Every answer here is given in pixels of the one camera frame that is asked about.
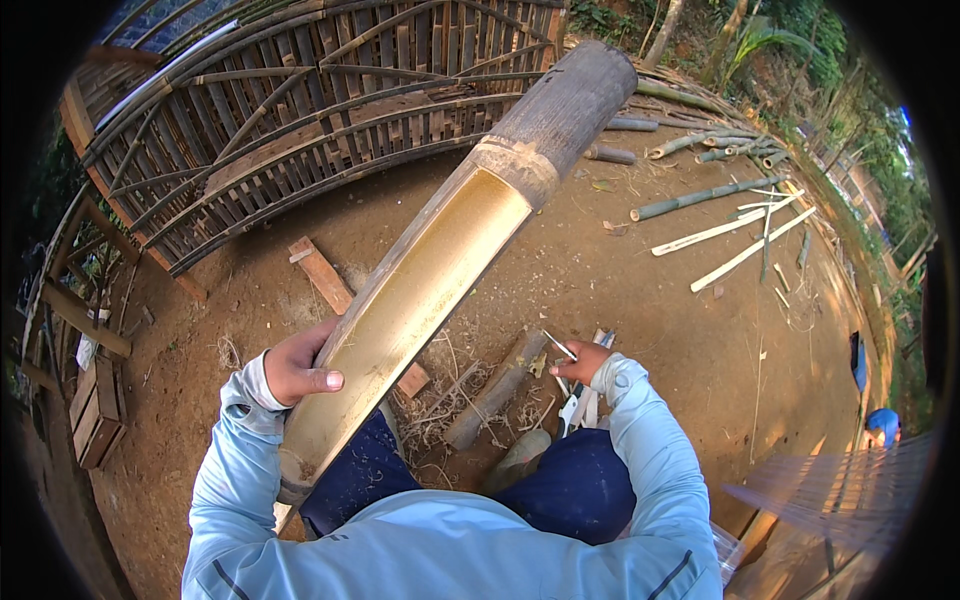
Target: wooden crate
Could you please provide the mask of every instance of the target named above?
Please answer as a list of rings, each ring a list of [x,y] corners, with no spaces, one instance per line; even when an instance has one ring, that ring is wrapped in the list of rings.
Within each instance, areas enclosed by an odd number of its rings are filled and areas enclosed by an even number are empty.
[[[70,426],[77,462],[83,468],[101,467],[127,432],[127,406],[119,369],[97,356],[81,372],[70,403]]]

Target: light blue sleeve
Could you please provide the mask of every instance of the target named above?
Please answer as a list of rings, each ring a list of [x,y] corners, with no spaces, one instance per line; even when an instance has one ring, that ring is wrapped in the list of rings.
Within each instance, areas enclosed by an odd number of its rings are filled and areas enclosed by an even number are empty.
[[[183,568],[184,597],[206,597],[198,575],[222,568],[214,562],[243,546],[276,540],[274,501],[280,486],[276,447],[283,437],[285,407],[266,384],[264,351],[220,390],[220,420],[197,474],[190,507],[193,536]]]
[[[693,446],[637,361],[615,352],[590,381],[607,397],[613,449],[636,495],[631,537],[672,540],[716,563],[707,485]]]

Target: blue shirt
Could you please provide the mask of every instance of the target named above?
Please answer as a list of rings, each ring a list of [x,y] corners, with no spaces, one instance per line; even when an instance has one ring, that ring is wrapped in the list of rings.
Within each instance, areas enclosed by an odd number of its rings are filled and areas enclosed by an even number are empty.
[[[893,445],[894,436],[900,429],[900,415],[889,408],[878,408],[867,415],[867,429],[883,430],[883,447]]]
[[[190,508],[187,598],[720,598],[707,486],[683,430],[636,361],[615,353],[590,387],[612,407],[630,472],[630,536],[590,546],[487,497],[437,490],[374,502],[316,541],[279,540],[283,412],[263,355],[221,390]]]

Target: bamboo railing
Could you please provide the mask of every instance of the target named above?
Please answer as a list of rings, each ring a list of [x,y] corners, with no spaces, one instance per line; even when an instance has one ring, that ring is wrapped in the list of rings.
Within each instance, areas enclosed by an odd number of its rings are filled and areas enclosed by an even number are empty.
[[[131,97],[82,162],[180,276],[325,191],[478,141],[559,56],[563,8],[274,3]]]

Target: pant leg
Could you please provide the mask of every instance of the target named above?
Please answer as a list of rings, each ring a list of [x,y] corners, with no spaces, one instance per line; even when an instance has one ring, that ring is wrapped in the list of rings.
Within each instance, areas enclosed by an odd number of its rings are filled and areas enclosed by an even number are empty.
[[[376,411],[321,476],[300,515],[324,536],[377,500],[419,489],[383,413]]]
[[[636,505],[627,466],[603,429],[550,445],[536,471],[492,498],[541,531],[592,545],[615,540]]]

